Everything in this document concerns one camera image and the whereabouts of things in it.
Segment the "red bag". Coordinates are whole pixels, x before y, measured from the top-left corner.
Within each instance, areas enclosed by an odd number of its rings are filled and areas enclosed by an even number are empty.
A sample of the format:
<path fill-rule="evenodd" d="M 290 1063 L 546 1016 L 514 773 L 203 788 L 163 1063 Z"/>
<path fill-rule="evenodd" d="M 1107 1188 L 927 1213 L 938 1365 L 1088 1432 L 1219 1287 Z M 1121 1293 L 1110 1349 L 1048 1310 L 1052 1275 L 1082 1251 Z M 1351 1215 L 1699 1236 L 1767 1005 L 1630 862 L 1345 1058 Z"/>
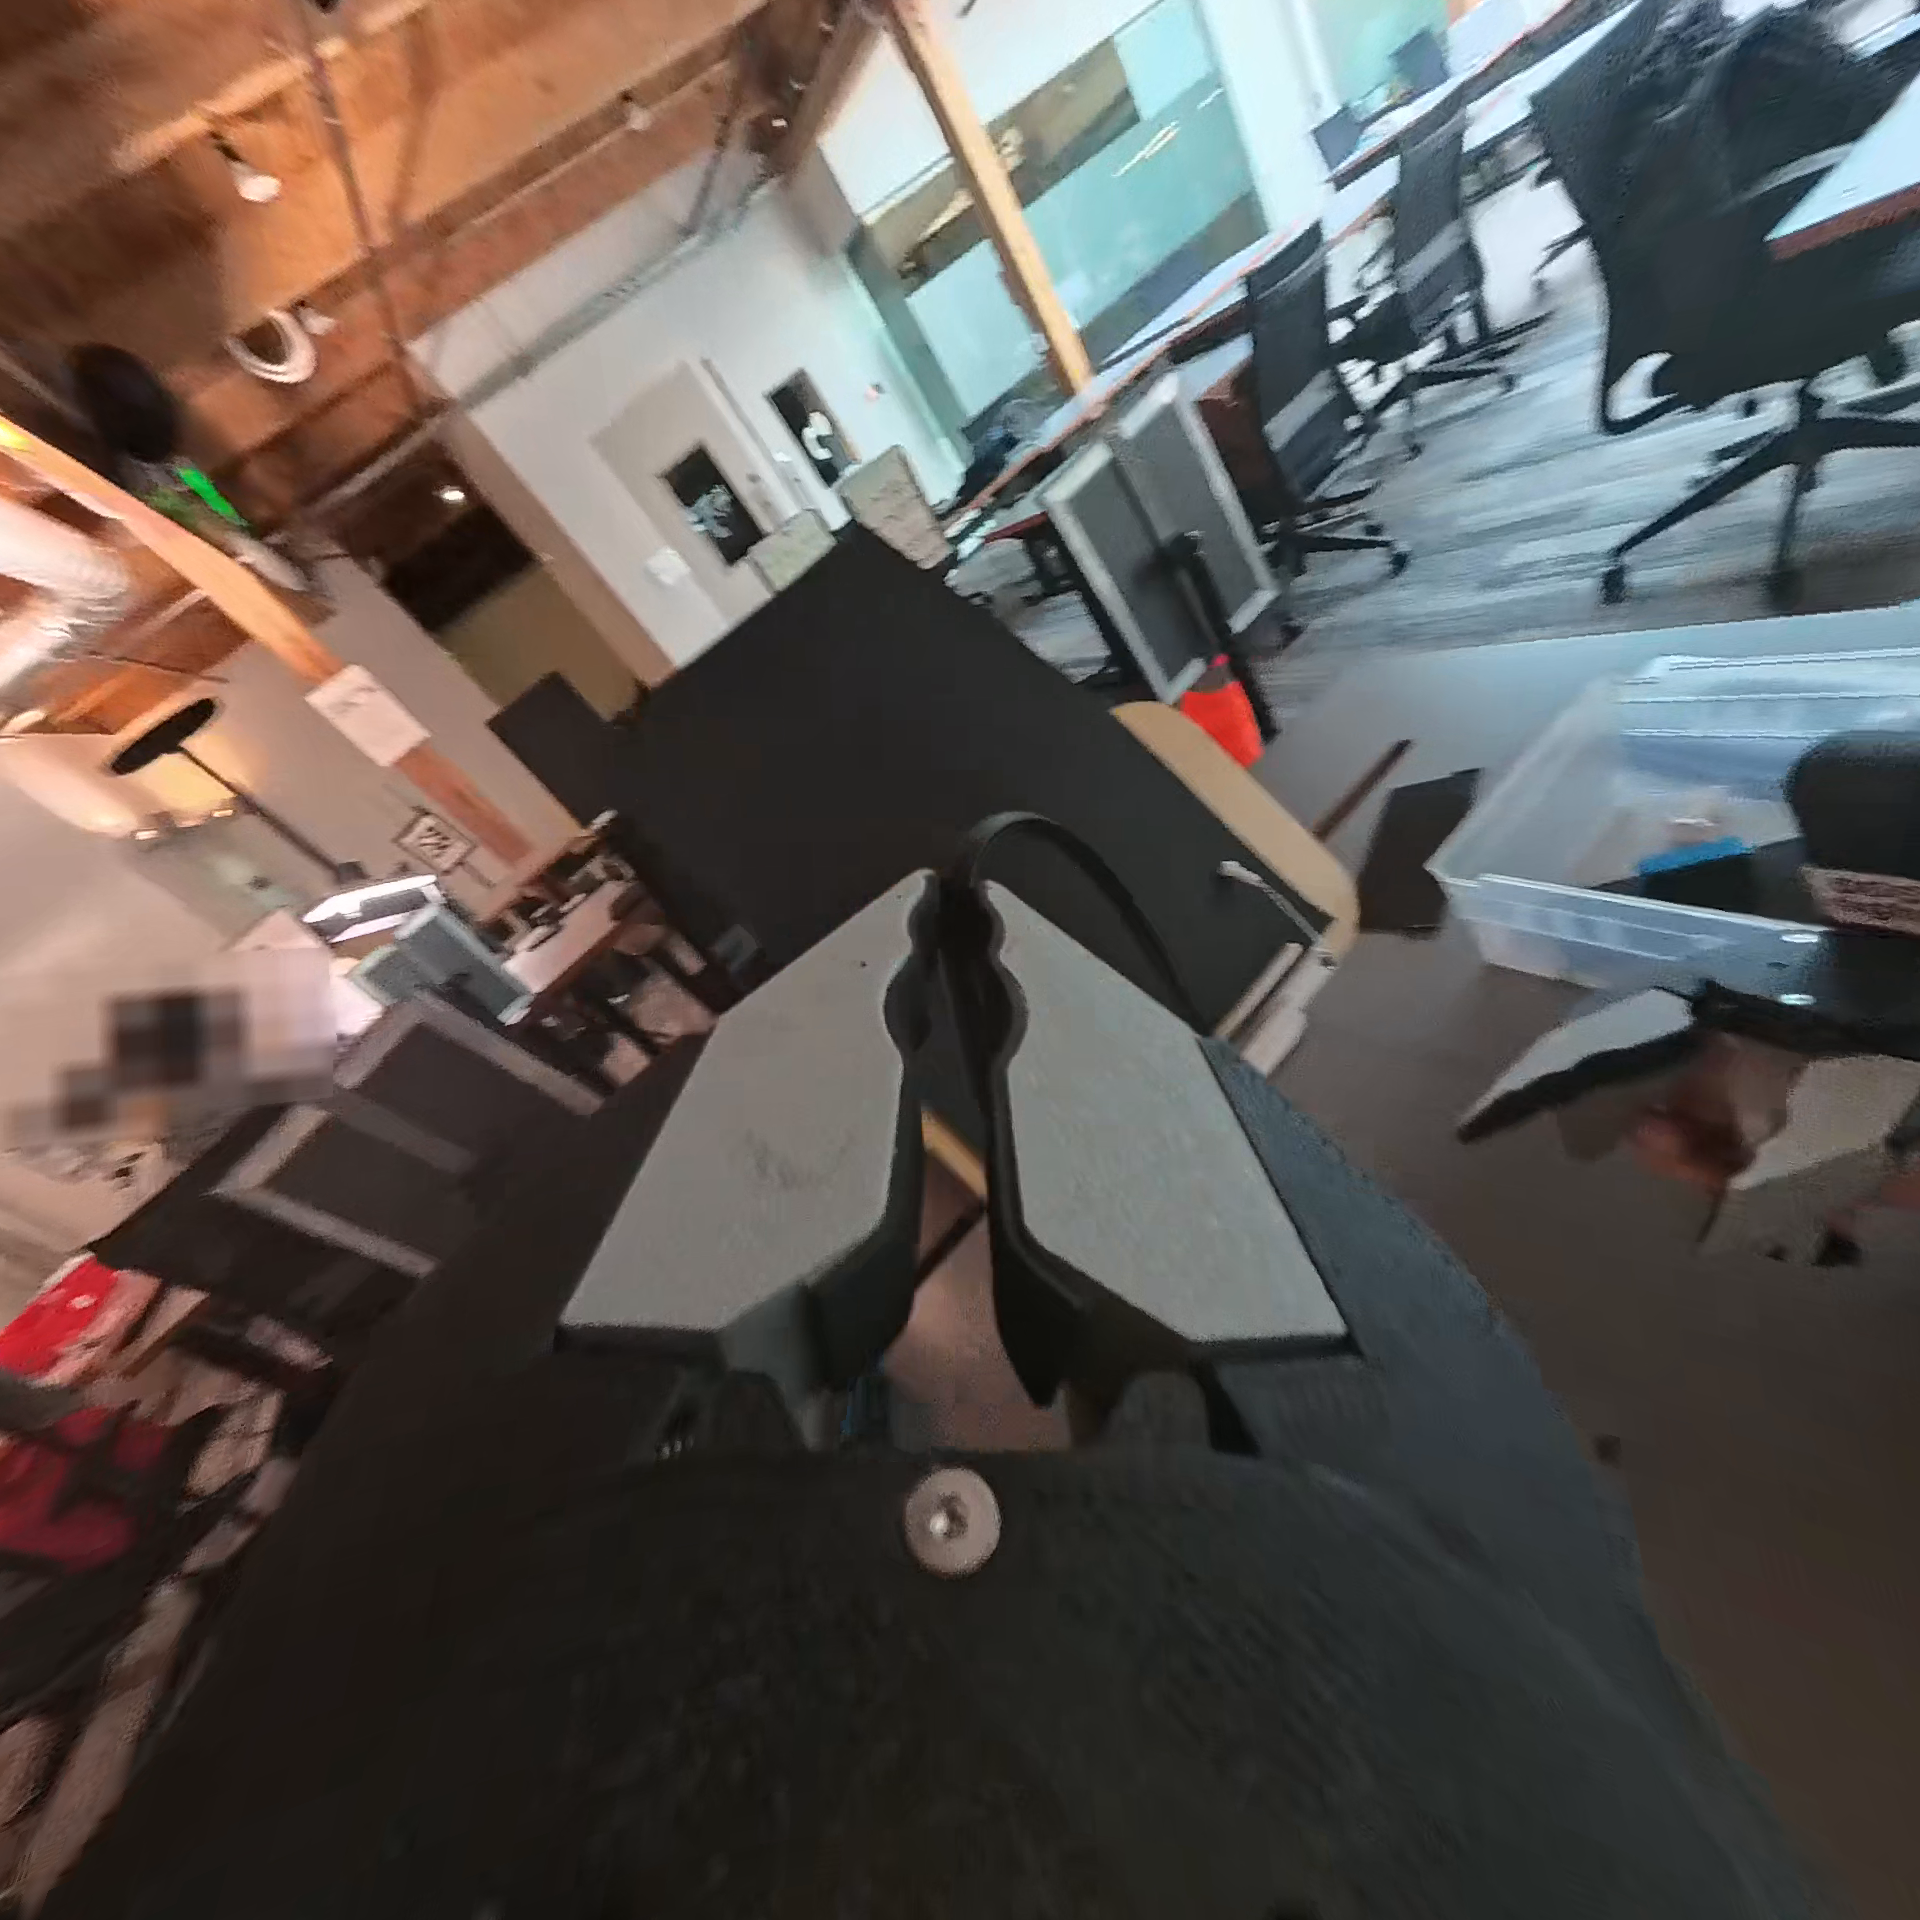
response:
<path fill-rule="evenodd" d="M 158 1284 L 71 1256 L 0 1328 L 0 1565 L 18 1578 L 95 1571 L 126 1559 L 158 1510 L 170 1432 L 108 1383 L 108 1363 Z"/>

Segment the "white paper wall sign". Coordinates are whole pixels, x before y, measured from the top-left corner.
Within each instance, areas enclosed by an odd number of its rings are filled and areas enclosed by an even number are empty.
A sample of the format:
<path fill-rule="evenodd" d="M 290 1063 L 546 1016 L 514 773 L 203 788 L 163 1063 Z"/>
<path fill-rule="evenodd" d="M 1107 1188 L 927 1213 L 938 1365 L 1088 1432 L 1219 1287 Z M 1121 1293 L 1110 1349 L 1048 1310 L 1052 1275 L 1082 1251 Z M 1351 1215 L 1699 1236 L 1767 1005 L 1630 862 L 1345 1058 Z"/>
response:
<path fill-rule="evenodd" d="M 431 731 L 361 664 L 350 664 L 313 686 L 306 709 L 322 715 L 377 770 L 399 770 L 409 756 L 431 747 Z"/>

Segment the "clear plastic organizer box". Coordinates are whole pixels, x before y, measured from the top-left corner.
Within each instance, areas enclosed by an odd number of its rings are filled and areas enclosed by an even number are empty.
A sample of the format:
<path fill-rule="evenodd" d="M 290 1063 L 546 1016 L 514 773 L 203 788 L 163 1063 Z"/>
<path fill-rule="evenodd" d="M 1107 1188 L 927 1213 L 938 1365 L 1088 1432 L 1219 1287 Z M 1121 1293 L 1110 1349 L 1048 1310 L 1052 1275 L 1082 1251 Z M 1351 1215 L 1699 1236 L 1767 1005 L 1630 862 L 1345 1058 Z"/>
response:
<path fill-rule="evenodd" d="M 1687 659 L 1585 686 L 1425 862 L 1480 966 L 1577 988 L 1706 975 L 1747 942 L 1810 942 L 1815 906 L 1753 872 L 1718 906 L 1706 868 L 1636 876 L 1679 842 L 1795 842 L 1793 762 L 1835 731 L 1915 722 L 1915 650 Z"/>

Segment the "long office desk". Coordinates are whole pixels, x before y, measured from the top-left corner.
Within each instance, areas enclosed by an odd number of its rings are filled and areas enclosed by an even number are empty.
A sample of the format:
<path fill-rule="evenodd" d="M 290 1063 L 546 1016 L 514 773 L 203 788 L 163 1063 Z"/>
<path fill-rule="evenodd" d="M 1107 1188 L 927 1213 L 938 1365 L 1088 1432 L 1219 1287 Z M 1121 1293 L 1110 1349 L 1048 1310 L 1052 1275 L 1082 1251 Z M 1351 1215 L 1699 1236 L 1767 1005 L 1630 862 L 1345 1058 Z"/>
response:
<path fill-rule="evenodd" d="M 1387 151 L 1354 184 L 1334 187 L 1334 197 L 1313 219 L 1295 219 L 1283 227 L 1260 232 L 1256 244 L 1230 250 L 1212 274 L 1187 283 L 1075 399 L 1052 405 L 991 479 L 984 479 L 958 503 L 958 511 L 948 517 L 948 535 L 968 535 L 995 503 L 1039 484 L 1066 456 L 1066 450 L 1082 428 L 1094 428 L 1163 363 L 1169 363 L 1176 352 L 1206 352 L 1212 342 L 1230 336 L 1242 304 L 1242 286 L 1256 263 L 1274 262 L 1308 227 L 1323 227 L 1326 244 L 1369 227 L 1392 205 L 1396 184 L 1401 156 Z"/>

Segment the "black jacket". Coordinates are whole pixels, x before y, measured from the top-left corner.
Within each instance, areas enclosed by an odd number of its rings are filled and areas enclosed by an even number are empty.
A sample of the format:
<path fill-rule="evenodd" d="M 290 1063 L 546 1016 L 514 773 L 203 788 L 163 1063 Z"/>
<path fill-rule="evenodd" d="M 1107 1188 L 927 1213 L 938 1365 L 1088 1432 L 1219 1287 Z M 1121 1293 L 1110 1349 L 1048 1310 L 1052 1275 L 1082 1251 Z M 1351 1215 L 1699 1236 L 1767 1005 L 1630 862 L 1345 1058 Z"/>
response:
<path fill-rule="evenodd" d="M 1632 436 L 1866 363 L 1906 373 L 1904 223 L 1776 254 L 1776 223 L 1904 102 L 1915 51 L 1862 56 L 1807 5 L 1630 5 L 1534 94 L 1603 286 L 1594 424 Z"/>

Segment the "black floor lamp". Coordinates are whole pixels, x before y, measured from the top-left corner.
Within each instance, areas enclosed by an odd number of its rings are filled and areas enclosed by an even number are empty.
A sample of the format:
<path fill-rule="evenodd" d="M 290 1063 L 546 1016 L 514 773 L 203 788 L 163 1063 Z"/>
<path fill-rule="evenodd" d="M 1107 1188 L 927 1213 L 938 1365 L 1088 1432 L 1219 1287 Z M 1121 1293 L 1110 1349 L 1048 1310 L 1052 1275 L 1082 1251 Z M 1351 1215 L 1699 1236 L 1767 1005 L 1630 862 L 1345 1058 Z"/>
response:
<path fill-rule="evenodd" d="M 108 756 L 116 775 L 139 775 L 158 770 L 159 757 L 184 757 L 207 780 L 216 780 L 244 818 L 256 818 L 264 830 L 273 830 L 290 848 L 299 848 L 313 868 L 322 868 L 334 886 L 364 884 L 371 872 L 359 858 L 334 858 L 323 847 L 315 847 L 303 828 L 283 821 L 260 797 L 254 797 L 239 775 L 207 762 L 192 740 L 222 717 L 222 699 L 203 696 L 163 717 L 148 722 L 119 756 Z"/>

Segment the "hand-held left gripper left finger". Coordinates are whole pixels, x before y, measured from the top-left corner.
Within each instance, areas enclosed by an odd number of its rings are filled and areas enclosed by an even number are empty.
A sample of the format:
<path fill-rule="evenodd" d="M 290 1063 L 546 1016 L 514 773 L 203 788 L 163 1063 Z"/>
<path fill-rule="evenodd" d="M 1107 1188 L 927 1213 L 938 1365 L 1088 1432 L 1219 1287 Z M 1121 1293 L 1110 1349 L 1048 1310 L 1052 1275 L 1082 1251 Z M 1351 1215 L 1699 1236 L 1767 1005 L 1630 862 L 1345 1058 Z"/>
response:
<path fill-rule="evenodd" d="M 938 876 L 900 876 L 730 1005 L 586 1263 L 558 1340 L 849 1389 L 906 1328 L 926 1220 L 915 1061 Z"/>

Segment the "grey equipment box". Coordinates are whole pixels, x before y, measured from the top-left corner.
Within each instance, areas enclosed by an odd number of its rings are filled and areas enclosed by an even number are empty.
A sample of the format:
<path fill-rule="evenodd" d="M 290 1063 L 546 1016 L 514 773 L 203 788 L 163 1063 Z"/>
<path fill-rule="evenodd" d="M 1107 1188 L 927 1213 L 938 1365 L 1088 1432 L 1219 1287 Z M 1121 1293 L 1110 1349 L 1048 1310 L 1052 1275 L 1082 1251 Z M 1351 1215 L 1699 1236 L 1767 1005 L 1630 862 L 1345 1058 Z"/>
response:
<path fill-rule="evenodd" d="M 350 983 L 379 1005 L 433 995 L 480 1026 L 519 1026 L 536 992 L 508 960 L 450 906 L 409 914 L 385 942 L 350 971 Z"/>

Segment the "person's right hand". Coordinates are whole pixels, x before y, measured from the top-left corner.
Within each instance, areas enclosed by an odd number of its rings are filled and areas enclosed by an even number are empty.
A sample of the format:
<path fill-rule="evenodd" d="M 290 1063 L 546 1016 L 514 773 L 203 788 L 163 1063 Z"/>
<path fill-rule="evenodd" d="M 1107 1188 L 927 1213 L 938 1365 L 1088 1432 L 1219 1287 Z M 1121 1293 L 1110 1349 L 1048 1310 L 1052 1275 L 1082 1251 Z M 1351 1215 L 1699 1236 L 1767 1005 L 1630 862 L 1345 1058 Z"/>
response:
<path fill-rule="evenodd" d="M 1630 1150 L 1651 1176 L 1718 1191 L 1753 1167 L 1755 1141 L 1724 1070 L 1699 1063 L 1632 1119 Z"/>

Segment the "glossy flat tile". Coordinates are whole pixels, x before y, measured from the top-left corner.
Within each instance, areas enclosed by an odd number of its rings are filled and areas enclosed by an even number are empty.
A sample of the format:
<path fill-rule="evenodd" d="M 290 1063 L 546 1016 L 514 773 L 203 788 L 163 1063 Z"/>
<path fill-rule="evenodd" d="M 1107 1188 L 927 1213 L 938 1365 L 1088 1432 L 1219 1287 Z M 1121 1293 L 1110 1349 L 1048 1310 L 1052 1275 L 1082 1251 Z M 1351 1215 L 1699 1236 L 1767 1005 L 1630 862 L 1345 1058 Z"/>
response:
<path fill-rule="evenodd" d="M 1460 770 L 1432 780 L 1406 780 L 1383 806 L 1361 868 L 1358 926 L 1383 935 L 1438 935 L 1451 920 L 1451 895 L 1432 876 L 1438 848 L 1464 828 L 1478 806 L 1480 770 Z"/>

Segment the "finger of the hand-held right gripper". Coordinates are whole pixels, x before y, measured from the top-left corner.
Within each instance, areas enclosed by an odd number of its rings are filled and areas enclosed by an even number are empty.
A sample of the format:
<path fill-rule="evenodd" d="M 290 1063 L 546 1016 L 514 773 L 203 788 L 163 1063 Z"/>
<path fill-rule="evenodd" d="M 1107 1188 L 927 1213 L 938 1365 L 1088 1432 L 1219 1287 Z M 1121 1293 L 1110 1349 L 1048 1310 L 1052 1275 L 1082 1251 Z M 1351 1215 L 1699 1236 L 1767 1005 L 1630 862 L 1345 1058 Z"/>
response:
<path fill-rule="evenodd" d="M 1815 1178 L 1884 1188 L 1894 1141 L 1915 1109 L 1920 1070 L 1896 1058 L 1810 1061 L 1790 1093 L 1783 1126 L 1755 1147 L 1740 1188 Z"/>
<path fill-rule="evenodd" d="M 1543 1034 L 1460 1114 L 1452 1136 L 1496 1136 L 1594 1093 L 1636 1088 L 1683 1070 L 1699 1045 L 1696 1005 L 1683 992 L 1641 988 L 1583 1005 Z"/>

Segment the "silver ceiling pipe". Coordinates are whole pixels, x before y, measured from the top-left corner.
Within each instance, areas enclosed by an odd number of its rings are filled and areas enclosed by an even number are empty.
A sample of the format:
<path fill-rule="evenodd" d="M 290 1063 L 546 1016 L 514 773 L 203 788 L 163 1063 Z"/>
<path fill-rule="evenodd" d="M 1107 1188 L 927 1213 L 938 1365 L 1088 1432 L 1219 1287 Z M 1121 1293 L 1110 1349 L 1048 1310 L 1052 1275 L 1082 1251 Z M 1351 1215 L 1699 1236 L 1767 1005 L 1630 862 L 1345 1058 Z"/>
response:
<path fill-rule="evenodd" d="M 16 496 L 0 503 L 0 578 L 30 590 L 0 621 L 7 686 L 82 659 L 139 594 L 119 549 Z"/>

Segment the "row of black office chairs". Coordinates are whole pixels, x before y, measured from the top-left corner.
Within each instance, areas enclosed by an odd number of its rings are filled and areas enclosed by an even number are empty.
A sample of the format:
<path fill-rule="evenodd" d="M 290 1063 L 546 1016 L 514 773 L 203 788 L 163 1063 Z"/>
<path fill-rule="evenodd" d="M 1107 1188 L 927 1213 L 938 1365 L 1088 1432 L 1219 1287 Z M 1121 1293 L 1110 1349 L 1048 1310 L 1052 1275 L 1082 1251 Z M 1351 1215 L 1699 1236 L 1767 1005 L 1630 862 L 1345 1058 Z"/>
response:
<path fill-rule="evenodd" d="M 1308 254 L 1295 268 L 1270 268 L 1260 286 L 1247 283 L 1255 405 L 1265 461 L 1290 503 L 1290 517 L 1274 535 L 1282 555 L 1345 555 L 1369 542 L 1392 549 L 1383 535 L 1318 541 L 1308 535 L 1308 511 L 1318 509 L 1318 487 L 1338 464 L 1351 437 L 1345 428 L 1354 405 L 1338 381 L 1345 363 L 1406 364 L 1416 348 L 1444 335 L 1451 309 L 1478 292 L 1474 232 L 1464 219 L 1464 116 L 1442 118 L 1442 130 L 1425 131 L 1425 141 L 1406 151 L 1396 190 L 1396 237 L 1422 237 L 1422 248 L 1401 263 L 1401 283 L 1387 301 L 1345 309 L 1345 336 L 1329 335 L 1323 244 L 1308 244 Z M 1840 405 L 1824 402 L 1815 382 L 1820 373 L 1793 382 L 1795 410 L 1790 424 L 1731 443 L 1687 496 L 1632 531 L 1609 555 L 1599 573 L 1599 603 L 1624 603 L 1630 555 L 1718 509 L 1724 496 L 1753 487 L 1776 469 L 1790 469 L 1793 484 L 1776 535 L 1767 594 L 1776 606 L 1793 603 L 1795 517 L 1824 461 L 1840 451 L 1915 450 L 1915 381 L 1881 382 L 1866 399 Z"/>

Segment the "black dome ceiling fixture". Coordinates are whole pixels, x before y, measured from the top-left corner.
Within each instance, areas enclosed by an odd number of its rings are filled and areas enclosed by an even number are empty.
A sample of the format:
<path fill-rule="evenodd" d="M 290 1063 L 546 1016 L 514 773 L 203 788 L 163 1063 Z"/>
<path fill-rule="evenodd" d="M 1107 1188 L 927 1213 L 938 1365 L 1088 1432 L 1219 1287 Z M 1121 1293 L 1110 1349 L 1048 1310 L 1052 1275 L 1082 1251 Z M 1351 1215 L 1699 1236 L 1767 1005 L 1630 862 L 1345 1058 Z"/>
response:
<path fill-rule="evenodd" d="M 180 456 L 180 399 L 143 357 L 108 342 L 79 342 L 64 364 L 89 424 L 116 456 L 143 464 L 170 464 Z"/>

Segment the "black tripod head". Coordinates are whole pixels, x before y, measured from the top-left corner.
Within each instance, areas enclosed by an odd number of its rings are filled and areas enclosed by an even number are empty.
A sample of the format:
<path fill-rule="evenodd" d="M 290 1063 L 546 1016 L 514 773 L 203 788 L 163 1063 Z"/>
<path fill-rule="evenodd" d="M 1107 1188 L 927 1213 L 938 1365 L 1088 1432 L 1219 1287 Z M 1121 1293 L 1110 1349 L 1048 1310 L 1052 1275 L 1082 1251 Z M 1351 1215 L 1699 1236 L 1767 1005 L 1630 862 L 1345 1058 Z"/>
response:
<path fill-rule="evenodd" d="M 1225 659 L 1230 624 L 1225 624 L 1225 603 L 1212 581 L 1202 535 L 1184 531 L 1184 535 L 1163 541 L 1152 565 L 1168 590 L 1168 603 L 1176 606 L 1187 659 L 1200 659 L 1202 669 Z"/>

